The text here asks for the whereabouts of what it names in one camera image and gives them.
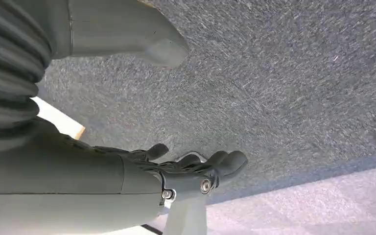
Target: white object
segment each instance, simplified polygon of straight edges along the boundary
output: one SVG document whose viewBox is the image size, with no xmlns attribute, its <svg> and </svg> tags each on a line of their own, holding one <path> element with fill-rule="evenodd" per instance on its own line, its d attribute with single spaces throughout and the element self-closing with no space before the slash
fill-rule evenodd
<svg viewBox="0 0 376 235">
<path fill-rule="evenodd" d="M 206 198 L 200 195 L 173 202 L 164 235 L 207 235 Z"/>
<path fill-rule="evenodd" d="M 71 117 L 63 114 L 58 109 L 54 108 L 47 102 L 38 97 L 31 98 L 40 107 L 38 116 L 54 124 L 60 133 L 71 136 L 71 138 L 78 140 L 84 132 L 85 127 L 73 120 Z"/>
</svg>

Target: metal screw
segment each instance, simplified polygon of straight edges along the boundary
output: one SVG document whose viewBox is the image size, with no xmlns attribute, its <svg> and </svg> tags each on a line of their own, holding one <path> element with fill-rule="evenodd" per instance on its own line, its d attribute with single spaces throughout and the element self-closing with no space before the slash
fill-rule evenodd
<svg viewBox="0 0 376 235">
<path fill-rule="evenodd" d="M 211 180 L 204 179 L 203 181 L 201 181 L 201 192 L 203 194 L 207 194 L 210 192 L 210 190 L 211 190 Z"/>
<path fill-rule="evenodd" d="M 162 192 L 162 198 L 163 198 L 163 199 L 171 199 L 171 198 L 172 198 L 172 195 L 173 195 L 173 193 L 172 193 L 171 190 L 164 190 L 164 191 Z"/>
</svg>

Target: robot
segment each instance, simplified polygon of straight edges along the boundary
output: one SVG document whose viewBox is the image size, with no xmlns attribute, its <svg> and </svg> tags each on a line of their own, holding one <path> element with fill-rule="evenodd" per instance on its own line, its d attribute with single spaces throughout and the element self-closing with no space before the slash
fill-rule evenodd
<svg viewBox="0 0 376 235">
<path fill-rule="evenodd" d="M 189 48 L 165 16 L 137 0 L 0 0 L 0 235 L 119 230 L 155 219 L 165 201 L 173 203 L 168 234 L 206 233 L 178 217 L 200 205 L 186 218 L 203 221 L 205 196 L 242 171 L 243 153 L 157 164 L 163 144 L 89 146 L 37 117 L 30 98 L 52 59 L 121 52 L 175 67 Z"/>
</svg>

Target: robotic hand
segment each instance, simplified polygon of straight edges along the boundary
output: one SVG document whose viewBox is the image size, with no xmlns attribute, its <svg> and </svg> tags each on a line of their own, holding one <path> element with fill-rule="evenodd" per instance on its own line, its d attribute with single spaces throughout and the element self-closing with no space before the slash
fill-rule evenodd
<svg viewBox="0 0 376 235">
<path fill-rule="evenodd" d="M 162 182 L 162 198 L 170 201 L 197 197 L 200 193 L 208 194 L 235 178 L 248 162 L 246 156 L 240 151 L 230 154 L 218 151 L 204 163 L 195 154 L 188 154 L 177 162 L 160 164 L 150 162 L 168 152 L 167 146 L 161 143 L 146 151 L 128 152 L 100 146 L 95 148 L 99 151 L 117 153 L 129 159 L 140 169 L 156 175 Z"/>
</svg>

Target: light gray floor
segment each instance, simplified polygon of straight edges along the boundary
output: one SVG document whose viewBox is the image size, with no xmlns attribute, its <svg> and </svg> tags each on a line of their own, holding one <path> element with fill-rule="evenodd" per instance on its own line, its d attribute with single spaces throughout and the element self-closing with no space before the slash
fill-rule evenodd
<svg viewBox="0 0 376 235">
<path fill-rule="evenodd" d="M 376 169 L 211 205 L 207 222 L 209 235 L 376 235 Z"/>
<path fill-rule="evenodd" d="M 163 142 L 167 159 L 244 151 L 247 171 L 221 193 L 376 156 L 376 0 L 153 2 L 190 45 L 180 67 L 70 58 L 39 84 L 84 141 Z"/>
</svg>

